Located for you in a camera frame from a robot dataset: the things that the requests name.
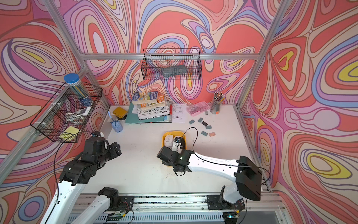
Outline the yellow storage tray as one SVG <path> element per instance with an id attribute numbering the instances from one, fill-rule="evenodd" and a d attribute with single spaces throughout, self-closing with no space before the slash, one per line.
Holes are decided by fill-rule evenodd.
<path id="1" fill-rule="evenodd" d="M 184 133 L 181 131 L 166 132 L 162 137 L 162 146 L 168 147 L 178 153 L 182 150 L 186 150 L 186 138 Z"/>

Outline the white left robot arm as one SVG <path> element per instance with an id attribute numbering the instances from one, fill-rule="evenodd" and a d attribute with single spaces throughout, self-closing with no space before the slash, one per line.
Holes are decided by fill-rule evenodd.
<path id="1" fill-rule="evenodd" d="M 57 182 L 57 191 L 41 223 L 67 223 L 77 199 L 89 180 L 105 166 L 106 162 L 121 154 L 121 146 L 117 142 L 110 144 L 104 137 L 97 135 L 87 139 L 83 152 L 64 166 Z M 73 223 L 93 224 L 109 208 L 116 208 L 119 205 L 118 190 L 104 187 Z"/>

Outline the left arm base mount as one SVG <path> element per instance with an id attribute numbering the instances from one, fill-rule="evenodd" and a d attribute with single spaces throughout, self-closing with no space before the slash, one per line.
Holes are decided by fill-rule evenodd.
<path id="1" fill-rule="evenodd" d="M 104 187 L 98 192 L 99 196 L 105 196 L 109 199 L 109 207 L 105 211 L 126 211 L 133 208 L 134 196 L 121 196 L 115 188 Z"/>

